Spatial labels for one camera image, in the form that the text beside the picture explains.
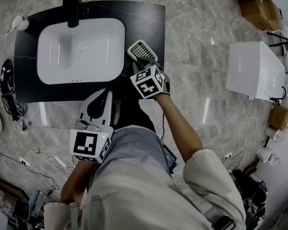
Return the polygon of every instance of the sleeve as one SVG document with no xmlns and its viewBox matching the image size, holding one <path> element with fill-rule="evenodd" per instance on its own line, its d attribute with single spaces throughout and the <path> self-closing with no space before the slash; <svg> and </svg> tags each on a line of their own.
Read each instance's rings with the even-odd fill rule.
<svg viewBox="0 0 288 230">
<path fill-rule="evenodd" d="M 71 212 L 67 204 L 54 202 L 44 207 L 45 230 L 64 230 L 70 222 Z"/>
<path fill-rule="evenodd" d="M 197 151 L 187 161 L 183 177 L 199 196 L 233 219 L 245 221 L 245 210 L 239 191 L 226 168 L 209 150 Z"/>
</svg>

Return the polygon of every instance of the black countertop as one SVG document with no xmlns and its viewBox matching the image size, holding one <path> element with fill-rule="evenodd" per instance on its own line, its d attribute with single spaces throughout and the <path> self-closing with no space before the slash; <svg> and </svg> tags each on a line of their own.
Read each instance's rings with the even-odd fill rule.
<svg viewBox="0 0 288 230">
<path fill-rule="evenodd" d="M 125 59 L 121 74 L 109 82 L 68 83 L 47 85 L 37 74 L 37 44 L 42 30 L 52 24 L 66 22 L 63 7 L 36 13 L 28 17 L 30 25 L 18 31 L 15 43 L 14 77 L 19 103 L 84 100 L 102 88 L 111 88 L 115 99 L 140 99 L 133 87 L 132 59 L 127 49 L 137 40 L 144 40 L 164 66 L 165 7 L 133 1 L 94 1 L 83 3 L 85 12 L 80 20 L 116 18 L 125 25 Z"/>
</svg>

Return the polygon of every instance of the marker cube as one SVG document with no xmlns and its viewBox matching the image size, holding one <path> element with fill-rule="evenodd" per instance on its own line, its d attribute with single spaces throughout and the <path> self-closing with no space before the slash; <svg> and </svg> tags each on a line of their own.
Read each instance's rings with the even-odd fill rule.
<svg viewBox="0 0 288 230">
<path fill-rule="evenodd" d="M 109 133 L 71 130 L 70 154 L 79 160 L 102 163 L 110 144 Z"/>
<path fill-rule="evenodd" d="M 163 90 L 164 76 L 159 72 L 156 65 L 133 75 L 130 79 L 144 99 L 152 97 Z"/>
</svg>

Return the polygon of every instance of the drain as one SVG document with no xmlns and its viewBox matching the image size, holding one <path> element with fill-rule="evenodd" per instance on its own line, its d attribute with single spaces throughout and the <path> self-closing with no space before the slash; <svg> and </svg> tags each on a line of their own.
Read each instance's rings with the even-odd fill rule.
<svg viewBox="0 0 288 230">
<path fill-rule="evenodd" d="M 79 44 L 78 44 L 78 49 L 80 51 L 86 51 L 89 47 L 89 44 L 87 41 L 81 41 Z"/>
</svg>

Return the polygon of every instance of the white sink basin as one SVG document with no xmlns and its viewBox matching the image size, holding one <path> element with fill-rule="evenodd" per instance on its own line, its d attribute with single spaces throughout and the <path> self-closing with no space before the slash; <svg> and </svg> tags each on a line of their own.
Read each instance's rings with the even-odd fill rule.
<svg viewBox="0 0 288 230">
<path fill-rule="evenodd" d="M 46 27 L 37 48 L 37 73 L 46 84 L 104 82 L 124 67 L 125 27 L 114 18 Z"/>
<path fill-rule="evenodd" d="M 250 97 L 281 98 L 285 68 L 264 42 L 230 44 L 226 88 Z"/>
</svg>

